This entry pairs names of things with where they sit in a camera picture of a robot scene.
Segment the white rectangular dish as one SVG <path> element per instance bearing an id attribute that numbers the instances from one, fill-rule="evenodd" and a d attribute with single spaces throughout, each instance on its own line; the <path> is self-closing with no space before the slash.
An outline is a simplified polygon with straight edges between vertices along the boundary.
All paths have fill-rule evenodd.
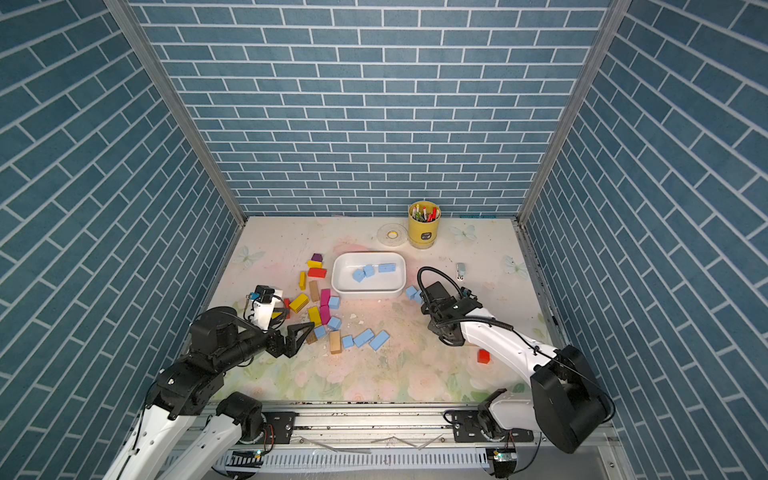
<path id="1" fill-rule="evenodd" d="M 332 268 L 332 289 L 345 300 L 395 298 L 406 286 L 406 262 L 396 252 L 341 254 Z"/>

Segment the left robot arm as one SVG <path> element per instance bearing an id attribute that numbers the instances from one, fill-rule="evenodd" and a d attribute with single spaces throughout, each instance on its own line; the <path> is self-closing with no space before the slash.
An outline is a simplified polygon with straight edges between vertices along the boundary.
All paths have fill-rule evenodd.
<path id="1" fill-rule="evenodd" d="M 255 444 L 264 455 L 277 434 L 260 401 L 235 392 L 221 401 L 197 439 L 178 459 L 165 461 L 177 442 L 224 385 L 225 374 L 261 352 L 275 358 L 296 355 L 314 331 L 312 322 L 290 325 L 285 333 L 245 321 L 231 307 L 200 314 L 190 328 L 186 355 L 164 369 L 148 389 L 143 410 L 126 444 L 109 467 L 108 479 L 201 479 L 239 442 Z"/>

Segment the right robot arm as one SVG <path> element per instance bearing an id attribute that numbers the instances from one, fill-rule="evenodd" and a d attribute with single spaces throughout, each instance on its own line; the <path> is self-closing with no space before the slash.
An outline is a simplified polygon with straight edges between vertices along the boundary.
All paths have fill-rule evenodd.
<path id="1" fill-rule="evenodd" d="M 500 440 L 511 430 L 538 431 L 565 453 L 574 452 L 615 415 L 615 404 L 598 384 L 589 362 L 572 345 L 537 341 L 496 319 L 466 288 L 451 295 L 439 282 L 420 287 L 428 329 L 447 346 L 467 343 L 526 378 L 530 398 L 499 389 L 478 406 L 477 422 L 486 437 Z"/>

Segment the yellow block lower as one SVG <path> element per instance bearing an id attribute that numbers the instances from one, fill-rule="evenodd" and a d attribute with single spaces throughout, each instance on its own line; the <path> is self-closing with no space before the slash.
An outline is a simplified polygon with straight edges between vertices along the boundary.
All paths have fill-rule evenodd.
<path id="1" fill-rule="evenodd" d="M 310 307 L 308 309 L 308 316 L 310 321 L 314 324 L 315 327 L 319 327 L 322 325 L 321 315 L 317 307 Z"/>

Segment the yellow rainbow block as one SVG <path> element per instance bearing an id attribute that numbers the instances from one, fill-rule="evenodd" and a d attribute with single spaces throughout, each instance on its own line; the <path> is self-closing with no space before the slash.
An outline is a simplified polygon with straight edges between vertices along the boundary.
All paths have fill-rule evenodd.
<path id="1" fill-rule="evenodd" d="M 309 297 L 306 294 L 302 293 L 289 303 L 289 308 L 293 312 L 298 313 L 309 303 L 309 301 L 310 301 Z"/>

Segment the magenta block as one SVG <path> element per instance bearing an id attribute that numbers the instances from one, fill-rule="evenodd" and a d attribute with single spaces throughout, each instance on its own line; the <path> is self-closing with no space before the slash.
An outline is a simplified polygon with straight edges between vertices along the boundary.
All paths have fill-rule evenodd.
<path id="1" fill-rule="evenodd" d="M 327 305 L 322 305 L 319 307 L 319 314 L 321 318 L 321 323 L 323 325 L 327 325 L 328 322 L 331 319 L 330 309 Z"/>
<path id="2" fill-rule="evenodd" d="M 322 306 L 328 306 L 331 296 L 332 294 L 330 289 L 322 289 L 320 291 L 320 304 Z"/>

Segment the blue cube by yellow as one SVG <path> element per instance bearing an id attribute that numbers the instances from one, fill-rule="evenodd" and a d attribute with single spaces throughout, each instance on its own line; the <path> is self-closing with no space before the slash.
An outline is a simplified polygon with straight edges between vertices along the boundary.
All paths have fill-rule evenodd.
<path id="1" fill-rule="evenodd" d="M 342 326 L 342 321 L 338 317 L 331 317 L 330 320 L 327 323 L 327 326 L 332 331 L 339 331 Z"/>

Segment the natural wood block lower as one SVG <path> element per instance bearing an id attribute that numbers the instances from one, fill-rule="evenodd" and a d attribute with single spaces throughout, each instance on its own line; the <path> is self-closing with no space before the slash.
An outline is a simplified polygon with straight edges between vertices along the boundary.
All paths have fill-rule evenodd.
<path id="1" fill-rule="evenodd" d="M 340 354 L 343 351 L 342 337 L 340 331 L 331 331 L 329 333 L 329 349 L 331 354 Z"/>

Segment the small metal clip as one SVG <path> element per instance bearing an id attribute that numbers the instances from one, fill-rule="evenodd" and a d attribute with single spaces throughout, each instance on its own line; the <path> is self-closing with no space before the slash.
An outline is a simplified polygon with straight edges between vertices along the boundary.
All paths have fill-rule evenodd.
<path id="1" fill-rule="evenodd" d="M 464 263 L 457 263 L 456 264 L 456 277 L 459 281 L 463 281 L 465 279 L 466 275 L 466 266 Z"/>

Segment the natural wood long block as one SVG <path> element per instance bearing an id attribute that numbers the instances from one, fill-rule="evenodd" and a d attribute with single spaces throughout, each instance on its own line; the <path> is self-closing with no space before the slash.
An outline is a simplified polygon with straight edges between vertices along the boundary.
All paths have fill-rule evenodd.
<path id="1" fill-rule="evenodd" d="M 319 302 L 320 301 L 320 288 L 318 286 L 318 283 L 315 280 L 312 280 L 308 284 L 309 292 L 310 292 L 310 298 L 312 302 Z"/>

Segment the upper magenta block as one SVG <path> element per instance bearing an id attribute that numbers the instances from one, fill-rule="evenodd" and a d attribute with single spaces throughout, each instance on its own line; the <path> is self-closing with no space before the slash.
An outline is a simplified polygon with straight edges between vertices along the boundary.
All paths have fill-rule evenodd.
<path id="1" fill-rule="evenodd" d="M 320 304 L 322 306 L 328 306 L 331 296 L 332 294 L 330 289 L 322 289 L 320 291 Z"/>

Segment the red rectangular block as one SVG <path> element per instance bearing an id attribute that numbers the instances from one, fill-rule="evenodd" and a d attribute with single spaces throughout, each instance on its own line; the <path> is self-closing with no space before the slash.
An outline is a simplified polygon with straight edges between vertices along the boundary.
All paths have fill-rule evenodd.
<path id="1" fill-rule="evenodd" d="M 323 268 L 310 268 L 307 272 L 309 278 L 323 279 L 327 275 L 327 270 Z"/>

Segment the blue long block centre-right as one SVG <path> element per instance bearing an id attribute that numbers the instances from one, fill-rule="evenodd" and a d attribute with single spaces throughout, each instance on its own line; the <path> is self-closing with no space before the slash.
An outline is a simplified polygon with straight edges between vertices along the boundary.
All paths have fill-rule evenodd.
<path id="1" fill-rule="evenodd" d="M 374 351 L 378 351 L 389 340 L 389 338 L 390 335 L 388 332 L 382 330 L 373 337 L 373 339 L 369 342 L 369 346 Z"/>

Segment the yellow pen cup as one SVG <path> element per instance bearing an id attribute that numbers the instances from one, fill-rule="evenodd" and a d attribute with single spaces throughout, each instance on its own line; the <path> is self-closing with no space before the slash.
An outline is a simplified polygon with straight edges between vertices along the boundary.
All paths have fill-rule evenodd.
<path id="1" fill-rule="evenodd" d="M 440 208 L 430 201 L 420 201 L 408 207 L 408 239 L 418 249 L 430 248 L 437 237 Z"/>

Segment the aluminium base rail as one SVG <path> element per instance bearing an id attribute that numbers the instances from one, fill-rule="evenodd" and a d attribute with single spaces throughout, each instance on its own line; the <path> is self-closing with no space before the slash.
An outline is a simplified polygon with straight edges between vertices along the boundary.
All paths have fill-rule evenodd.
<path id="1" fill-rule="evenodd" d="M 504 476 L 494 450 L 518 456 L 515 476 L 553 453 L 533 424 L 526 400 L 509 432 L 482 430 L 478 409 L 452 404 L 265 403 L 242 394 L 175 419 L 144 409 L 106 476 L 109 479 L 201 479 L 219 472 L 304 473 L 377 469 L 483 468 Z"/>

